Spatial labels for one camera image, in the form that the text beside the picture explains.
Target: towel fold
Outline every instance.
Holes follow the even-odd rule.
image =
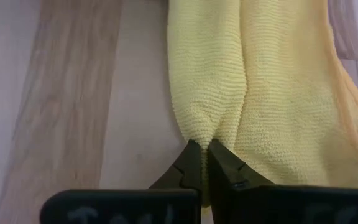
[[[358,89],[333,42],[325,0],[171,0],[182,135],[218,138],[276,184],[358,188]]]

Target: yellow microfiber towel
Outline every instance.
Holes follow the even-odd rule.
[[[170,0],[182,135],[276,184],[358,188],[358,90],[333,42],[323,0]]]

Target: wooden surface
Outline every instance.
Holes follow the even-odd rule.
[[[98,186],[120,13],[120,1],[42,1],[0,223],[37,223],[56,192]]]
[[[0,0],[0,224],[38,223],[63,189],[144,189],[179,155],[167,7]],[[358,1],[330,0],[330,13],[358,87]]]

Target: microfiber cloth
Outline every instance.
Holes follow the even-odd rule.
[[[276,184],[358,188],[358,89],[325,0],[170,0],[167,35],[185,139]]]

